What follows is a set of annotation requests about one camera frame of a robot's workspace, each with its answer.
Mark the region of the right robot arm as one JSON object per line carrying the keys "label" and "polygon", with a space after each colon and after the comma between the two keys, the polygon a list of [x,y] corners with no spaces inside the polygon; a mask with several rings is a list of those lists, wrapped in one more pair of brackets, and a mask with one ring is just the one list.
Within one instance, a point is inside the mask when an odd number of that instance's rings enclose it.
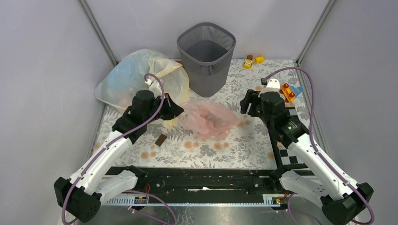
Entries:
{"label": "right robot arm", "polygon": [[266,125],[269,136],[294,153],[319,180],[298,175],[283,166],[269,180],[275,193],[285,189],[306,198],[321,208],[334,225],[352,222],[367,206],[374,190],[368,183],[358,183],[344,172],[313,140],[298,116],[292,116],[278,92],[248,90],[240,101],[241,113],[258,117]]}

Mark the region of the pink plastic trash bag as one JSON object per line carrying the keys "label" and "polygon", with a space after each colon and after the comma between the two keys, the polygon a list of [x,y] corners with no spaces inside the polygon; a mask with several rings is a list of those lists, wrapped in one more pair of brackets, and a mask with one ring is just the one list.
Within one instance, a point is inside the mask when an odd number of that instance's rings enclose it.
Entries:
{"label": "pink plastic trash bag", "polygon": [[241,119],[220,103],[187,101],[178,116],[181,126],[200,139],[221,140],[229,136]]}

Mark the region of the clear yellowish plastic bag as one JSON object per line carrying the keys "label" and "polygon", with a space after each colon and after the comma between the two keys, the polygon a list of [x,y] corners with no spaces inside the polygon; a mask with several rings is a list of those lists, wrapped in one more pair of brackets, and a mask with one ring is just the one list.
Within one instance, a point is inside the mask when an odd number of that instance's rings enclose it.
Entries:
{"label": "clear yellowish plastic bag", "polygon": [[150,90],[157,97],[160,85],[145,84],[145,74],[158,77],[171,99],[179,106],[188,100],[189,77],[182,64],[166,55],[149,49],[140,49],[126,56],[95,88],[95,97],[123,113],[132,104],[140,90]]}

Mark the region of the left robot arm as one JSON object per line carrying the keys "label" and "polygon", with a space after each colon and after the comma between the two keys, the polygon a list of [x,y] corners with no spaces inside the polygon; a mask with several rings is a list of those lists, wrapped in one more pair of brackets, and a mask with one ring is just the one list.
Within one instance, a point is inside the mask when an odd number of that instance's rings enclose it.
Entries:
{"label": "left robot arm", "polygon": [[88,222],[98,213],[101,205],[113,197],[132,190],[139,193],[145,188],[145,179],[130,169],[103,181],[102,178],[115,160],[142,136],[147,124],[155,120],[172,120],[184,112],[168,93],[158,97],[149,91],[139,91],[112,131],[87,162],[69,178],[59,177],[54,183],[57,203],[62,207],[62,222],[67,225],[65,213],[75,220]]}

